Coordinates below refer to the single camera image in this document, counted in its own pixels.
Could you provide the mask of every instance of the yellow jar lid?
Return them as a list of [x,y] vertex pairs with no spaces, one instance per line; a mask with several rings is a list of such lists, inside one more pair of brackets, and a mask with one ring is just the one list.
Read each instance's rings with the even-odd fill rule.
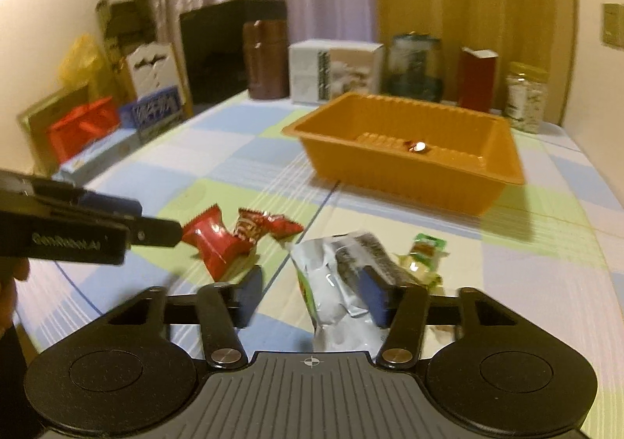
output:
[[510,62],[509,72],[526,76],[526,79],[532,82],[548,83],[548,71],[541,67],[527,66],[521,62]]

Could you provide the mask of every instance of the tablecloth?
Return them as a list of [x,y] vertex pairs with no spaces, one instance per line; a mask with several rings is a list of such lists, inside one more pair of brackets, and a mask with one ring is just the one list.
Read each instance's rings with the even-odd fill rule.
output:
[[[525,187],[508,187],[480,219],[429,210],[397,197],[317,177],[297,140],[281,129],[308,111],[289,101],[251,101],[245,93],[170,131],[96,178],[100,192],[139,199],[144,214],[187,222],[218,203],[232,227],[239,206],[285,213],[302,238],[365,229],[389,252],[405,252],[419,232],[448,241],[439,271],[444,291],[483,289],[585,356],[599,390],[584,430],[624,438],[624,209],[560,127],[514,132]],[[264,296],[239,336],[256,350],[311,350],[313,328],[287,251],[269,236],[238,262],[238,279],[258,262]],[[170,294],[210,283],[197,251],[133,247],[121,267],[32,261],[19,284],[18,314],[45,349],[152,285]],[[201,357],[198,327],[178,326],[173,341]],[[432,333],[423,357],[447,342]]]

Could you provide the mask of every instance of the white wall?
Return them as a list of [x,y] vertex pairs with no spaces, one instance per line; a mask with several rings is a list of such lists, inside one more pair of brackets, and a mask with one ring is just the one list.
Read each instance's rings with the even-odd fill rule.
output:
[[76,37],[99,39],[96,3],[0,0],[0,168],[32,167],[16,115],[60,88],[57,69]]
[[564,127],[624,204],[624,50],[601,44],[602,4],[579,0],[576,63]]

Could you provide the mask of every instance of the light switch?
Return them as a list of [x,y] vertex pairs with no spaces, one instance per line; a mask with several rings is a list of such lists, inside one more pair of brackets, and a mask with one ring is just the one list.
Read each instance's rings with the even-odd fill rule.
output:
[[624,48],[624,4],[603,4],[602,42]]

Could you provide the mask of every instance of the brown cylindrical container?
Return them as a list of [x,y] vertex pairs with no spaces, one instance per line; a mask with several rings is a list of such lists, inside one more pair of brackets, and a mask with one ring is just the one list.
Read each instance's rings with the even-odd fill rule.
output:
[[281,99],[288,83],[288,25],[286,20],[258,20],[243,26],[243,51],[249,96]]

